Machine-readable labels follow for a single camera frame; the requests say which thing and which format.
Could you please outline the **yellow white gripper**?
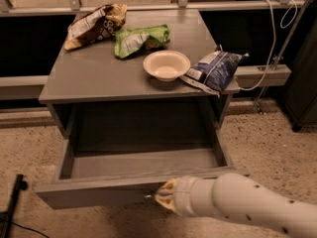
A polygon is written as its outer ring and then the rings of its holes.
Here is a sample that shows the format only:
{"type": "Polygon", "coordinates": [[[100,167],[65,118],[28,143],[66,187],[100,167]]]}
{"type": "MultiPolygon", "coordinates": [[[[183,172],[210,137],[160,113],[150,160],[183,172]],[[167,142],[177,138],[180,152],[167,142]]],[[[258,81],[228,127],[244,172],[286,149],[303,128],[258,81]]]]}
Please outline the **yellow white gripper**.
{"type": "Polygon", "coordinates": [[[162,185],[155,200],[180,216],[212,215],[212,180],[185,176],[162,185]]]}

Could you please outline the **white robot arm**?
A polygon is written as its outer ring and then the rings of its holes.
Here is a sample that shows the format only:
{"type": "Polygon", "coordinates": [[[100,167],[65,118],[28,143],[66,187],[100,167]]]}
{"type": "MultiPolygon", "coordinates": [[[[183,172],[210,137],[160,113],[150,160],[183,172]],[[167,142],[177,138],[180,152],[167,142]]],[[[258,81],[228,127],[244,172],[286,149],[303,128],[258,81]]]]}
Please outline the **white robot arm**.
{"type": "Polygon", "coordinates": [[[317,238],[316,204],[284,197],[239,174],[174,178],[158,189],[155,199],[183,217],[213,217],[290,238],[317,238]]]}

